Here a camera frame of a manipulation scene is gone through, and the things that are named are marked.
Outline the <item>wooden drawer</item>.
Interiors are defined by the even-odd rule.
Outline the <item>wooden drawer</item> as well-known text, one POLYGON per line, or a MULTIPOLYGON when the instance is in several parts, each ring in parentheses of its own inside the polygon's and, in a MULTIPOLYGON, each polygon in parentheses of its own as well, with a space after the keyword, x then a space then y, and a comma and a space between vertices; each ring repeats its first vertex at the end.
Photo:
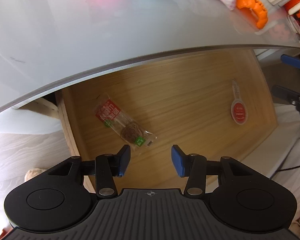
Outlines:
POLYGON ((144 129, 157 136, 132 151, 123 188, 180 188, 171 147, 209 160, 230 156, 271 176, 296 142, 298 122, 279 124, 267 82, 252 50, 210 51, 148 63, 103 75, 55 93, 67 145, 73 155, 93 160, 115 153, 123 140, 95 116, 96 99, 108 94, 144 129), (234 122, 235 79, 247 111, 234 122))

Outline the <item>white trousers leg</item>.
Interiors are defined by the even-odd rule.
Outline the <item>white trousers leg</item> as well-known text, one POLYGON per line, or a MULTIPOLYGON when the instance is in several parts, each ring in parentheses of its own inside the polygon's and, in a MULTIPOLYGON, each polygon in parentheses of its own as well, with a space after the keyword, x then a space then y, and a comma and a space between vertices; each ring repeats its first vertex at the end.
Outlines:
POLYGON ((296 142, 289 150, 279 171, 273 176, 273 180, 289 189, 297 200, 297 211, 289 229, 300 238, 300 115, 292 105, 276 103, 275 111, 279 124, 298 122, 299 126, 296 142))

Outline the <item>white marble-top cabinet table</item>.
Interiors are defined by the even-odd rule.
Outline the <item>white marble-top cabinet table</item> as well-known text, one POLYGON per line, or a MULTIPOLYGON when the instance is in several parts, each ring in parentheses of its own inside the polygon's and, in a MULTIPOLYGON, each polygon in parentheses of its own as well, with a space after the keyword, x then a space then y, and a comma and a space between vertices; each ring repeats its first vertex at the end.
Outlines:
POLYGON ((222 48, 298 48, 219 0, 0 0, 0 132, 33 133, 20 108, 47 94, 139 63, 222 48))

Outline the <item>red snack packet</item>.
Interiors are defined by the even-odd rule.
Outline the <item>red snack packet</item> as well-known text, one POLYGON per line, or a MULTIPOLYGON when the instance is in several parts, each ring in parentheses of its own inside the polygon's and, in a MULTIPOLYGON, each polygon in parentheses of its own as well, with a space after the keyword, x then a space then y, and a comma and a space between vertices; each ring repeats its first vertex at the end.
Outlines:
POLYGON ((122 110, 108 94, 100 94, 97 97, 94 113, 107 128, 111 128, 133 150, 149 147, 157 139, 156 135, 144 129, 122 110))

